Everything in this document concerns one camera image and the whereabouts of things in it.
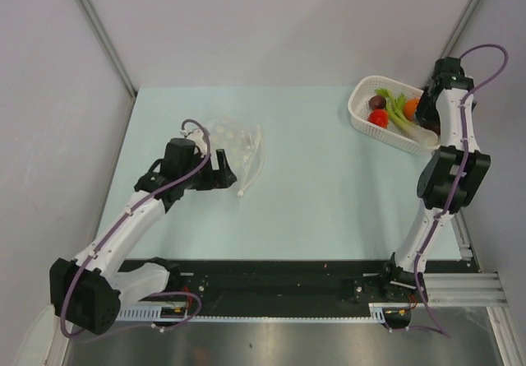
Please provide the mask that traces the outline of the dark purple fake fruit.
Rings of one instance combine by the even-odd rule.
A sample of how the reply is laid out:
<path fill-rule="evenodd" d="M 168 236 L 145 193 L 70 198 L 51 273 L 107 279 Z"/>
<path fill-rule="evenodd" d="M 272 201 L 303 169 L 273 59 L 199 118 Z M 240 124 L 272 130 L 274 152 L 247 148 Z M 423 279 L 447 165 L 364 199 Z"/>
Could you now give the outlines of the dark purple fake fruit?
<path fill-rule="evenodd" d="M 434 132 L 438 136 L 441 134 L 441 126 L 439 123 L 426 121 L 422 126 L 427 130 Z"/>
<path fill-rule="evenodd" d="M 368 106 L 371 110 L 385 109 L 386 98 L 382 95 L 374 95 L 368 100 Z"/>

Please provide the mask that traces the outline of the orange fake tangerine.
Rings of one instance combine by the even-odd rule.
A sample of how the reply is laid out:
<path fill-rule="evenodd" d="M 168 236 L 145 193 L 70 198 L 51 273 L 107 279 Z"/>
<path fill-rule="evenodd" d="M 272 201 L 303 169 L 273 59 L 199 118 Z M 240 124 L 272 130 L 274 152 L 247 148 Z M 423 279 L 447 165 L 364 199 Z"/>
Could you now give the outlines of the orange fake tangerine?
<path fill-rule="evenodd" d="M 404 105 L 404 108 L 403 108 L 403 113 L 404 113 L 405 118 L 408 121 L 413 121 L 414 120 L 415 113 L 416 113 L 417 108 L 418 108 L 418 104 L 419 104 L 419 99 L 417 99 L 417 98 L 410 99 L 410 100 L 406 101 L 406 103 Z"/>

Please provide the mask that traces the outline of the fake green onion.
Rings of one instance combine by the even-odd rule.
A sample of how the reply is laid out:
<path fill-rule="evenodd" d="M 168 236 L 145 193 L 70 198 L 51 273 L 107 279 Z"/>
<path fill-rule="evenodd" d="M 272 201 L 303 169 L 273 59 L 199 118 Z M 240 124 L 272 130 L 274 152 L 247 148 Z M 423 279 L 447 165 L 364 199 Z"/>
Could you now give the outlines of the fake green onion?
<path fill-rule="evenodd" d="M 434 148 L 438 144 L 439 137 L 434 132 L 420 127 L 415 122 L 408 121 L 405 118 L 403 108 L 408 98 L 404 93 L 395 96 L 390 90 L 385 88 L 375 89 L 375 93 L 386 98 L 385 109 L 389 114 L 389 119 L 400 130 L 425 148 Z"/>

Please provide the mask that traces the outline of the clear zip top bag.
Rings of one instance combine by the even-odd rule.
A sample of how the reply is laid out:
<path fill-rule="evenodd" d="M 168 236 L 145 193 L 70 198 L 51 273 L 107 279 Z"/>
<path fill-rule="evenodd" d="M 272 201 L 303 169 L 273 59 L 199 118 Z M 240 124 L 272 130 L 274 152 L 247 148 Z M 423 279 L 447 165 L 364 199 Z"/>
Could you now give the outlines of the clear zip top bag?
<path fill-rule="evenodd" d="M 237 176 L 237 195 L 243 197 L 260 177 L 265 164 L 265 143 L 259 124 L 245 125 L 231 118 L 212 118 L 205 123 L 215 149 L 224 149 Z"/>

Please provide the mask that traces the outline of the red fake persimmon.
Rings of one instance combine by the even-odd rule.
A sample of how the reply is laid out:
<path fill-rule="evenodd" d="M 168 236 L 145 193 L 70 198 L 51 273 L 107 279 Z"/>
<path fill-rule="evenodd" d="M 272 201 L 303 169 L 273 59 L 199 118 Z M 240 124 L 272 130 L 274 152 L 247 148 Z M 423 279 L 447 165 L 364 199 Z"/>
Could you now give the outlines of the red fake persimmon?
<path fill-rule="evenodd" d="M 377 127 L 387 128 L 389 124 L 389 114 L 385 109 L 375 109 L 371 111 L 367 121 Z"/>

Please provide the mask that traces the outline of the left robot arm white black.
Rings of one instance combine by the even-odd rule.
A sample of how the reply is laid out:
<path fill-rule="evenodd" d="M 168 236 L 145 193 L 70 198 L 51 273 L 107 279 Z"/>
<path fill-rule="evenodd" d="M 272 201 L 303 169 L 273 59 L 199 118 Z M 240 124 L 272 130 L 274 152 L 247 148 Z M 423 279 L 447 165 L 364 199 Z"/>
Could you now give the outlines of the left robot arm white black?
<path fill-rule="evenodd" d="M 131 250 L 179 201 L 185 191 L 230 188 L 237 181 L 225 150 L 207 141 L 176 137 L 136 182 L 121 215 L 71 260 L 59 258 L 49 270 L 50 301 L 64 336 L 67 323 L 102 335 L 121 309 L 142 299 L 170 300 L 186 294 L 179 265 L 160 257 L 133 271 L 121 271 Z"/>

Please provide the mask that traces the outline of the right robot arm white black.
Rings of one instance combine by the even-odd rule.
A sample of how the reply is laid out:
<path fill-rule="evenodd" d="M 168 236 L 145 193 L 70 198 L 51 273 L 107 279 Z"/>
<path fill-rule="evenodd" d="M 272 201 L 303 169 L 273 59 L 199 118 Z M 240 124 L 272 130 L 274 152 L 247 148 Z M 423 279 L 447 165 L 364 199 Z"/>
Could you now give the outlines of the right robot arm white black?
<path fill-rule="evenodd" d="M 379 280 L 383 299 L 402 302 L 421 296 L 427 254 L 444 223 L 473 199 L 491 164 L 475 140 L 473 79 L 458 58 L 436 61 L 416 110 L 422 125 L 440 128 L 440 145 L 417 185 L 418 213 L 408 236 L 384 265 Z"/>

